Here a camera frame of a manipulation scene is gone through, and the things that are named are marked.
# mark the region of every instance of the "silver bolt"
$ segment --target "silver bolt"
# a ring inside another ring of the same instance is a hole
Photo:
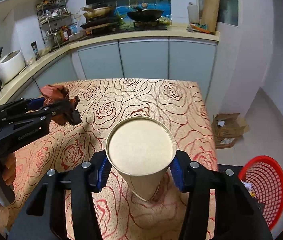
[[[53,176],[55,174],[55,172],[56,171],[54,169],[50,169],[50,170],[47,171],[47,175],[48,176]]]
[[[91,165],[90,162],[83,162],[83,163],[82,163],[82,167],[85,168],[85,169],[86,169],[86,168],[89,168],[90,165]]]
[[[199,167],[199,163],[198,162],[191,162],[190,163],[190,166],[194,169],[198,168]]]
[[[227,174],[228,176],[233,176],[234,172],[233,172],[233,170],[231,170],[231,169],[227,169],[227,170],[226,170],[226,174]]]

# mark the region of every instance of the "beige paper cup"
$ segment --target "beige paper cup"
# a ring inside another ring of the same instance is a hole
[[[176,141],[157,120],[134,116],[111,130],[105,149],[108,160],[133,193],[149,201],[176,155]]]

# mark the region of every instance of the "floor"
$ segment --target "floor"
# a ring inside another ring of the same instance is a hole
[[[233,148],[216,150],[220,164],[244,166],[259,155],[274,158],[283,169],[283,118],[263,90],[246,114],[250,131]],[[283,230],[283,213],[272,230],[275,239]]]

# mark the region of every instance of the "floral tablecloth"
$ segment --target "floral tablecloth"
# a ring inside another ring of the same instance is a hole
[[[61,83],[70,98],[79,95],[78,110],[83,122],[77,126],[50,124],[50,134],[16,152],[16,200],[9,207],[10,222],[43,175],[51,168],[59,172],[73,169],[94,152],[101,151],[111,128],[135,115],[150,116],[174,135],[177,148],[192,160],[217,170],[210,122],[200,90],[195,82],[154,79],[102,79]],[[103,239],[178,239],[185,215],[187,194],[179,193],[171,173],[163,177],[155,198],[144,202],[128,188],[112,168],[107,186],[93,193]],[[213,237],[215,196],[211,192],[207,239]],[[70,239],[70,191],[66,192],[66,221]]]

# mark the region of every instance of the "wooden cutting board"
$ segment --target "wooden cutting board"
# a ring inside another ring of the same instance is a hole
[[[216,31],[219,0],[204,0],[201,24],[207,24],[211,33]]]

